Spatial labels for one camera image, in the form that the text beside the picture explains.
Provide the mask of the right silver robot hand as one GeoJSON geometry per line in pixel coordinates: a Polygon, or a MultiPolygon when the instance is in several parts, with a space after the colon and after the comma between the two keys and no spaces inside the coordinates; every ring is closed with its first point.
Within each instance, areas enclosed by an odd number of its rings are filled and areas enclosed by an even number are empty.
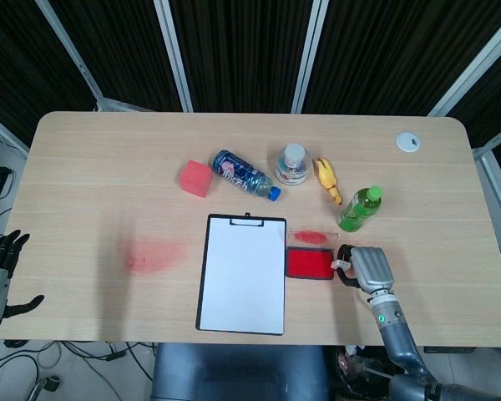
{"type": "Polygon", "coordinates": [[[394,278],[382,248],[373,246],[340,246],[337,258],[331,263],[347,287],[362,289],[366,294],[390,292],[394,278]]]}

